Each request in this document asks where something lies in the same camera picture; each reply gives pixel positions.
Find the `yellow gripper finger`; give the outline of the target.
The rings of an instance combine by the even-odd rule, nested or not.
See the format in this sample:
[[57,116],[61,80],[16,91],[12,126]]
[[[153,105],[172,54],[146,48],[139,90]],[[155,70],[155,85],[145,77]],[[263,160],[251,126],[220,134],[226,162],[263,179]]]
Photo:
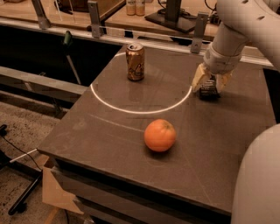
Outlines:
[[225,88],[225,86],[230,81],[231,77],[232,77],[231,72],[216,75],[216,89],[218,93],[220,93]]
[[197,92],[202,85],[211,78],[211,74],[208,71],[204,63],[200,63],[196,69],[194,77],[192,79],[192,91]]

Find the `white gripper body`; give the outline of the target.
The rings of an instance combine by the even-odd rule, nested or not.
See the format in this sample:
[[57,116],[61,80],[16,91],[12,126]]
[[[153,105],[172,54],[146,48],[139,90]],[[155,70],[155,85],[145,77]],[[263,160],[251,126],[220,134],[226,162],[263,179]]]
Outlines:
[[203,65],[211,74],[227,74],[232,72],[241,59],[241,55],[226,56],[210,45],[203,57]]

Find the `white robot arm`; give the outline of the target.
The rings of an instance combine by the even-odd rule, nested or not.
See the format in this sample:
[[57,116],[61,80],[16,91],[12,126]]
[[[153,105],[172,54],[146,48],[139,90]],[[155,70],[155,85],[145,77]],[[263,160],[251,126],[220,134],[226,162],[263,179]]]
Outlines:
[[[196,92],[216,78],[220,92],[252,42],[280,70],[279,0],[217,0],[220,26],[192,80]],[[266,129],[241,161],[231,224],[280,224],[280,124]]]

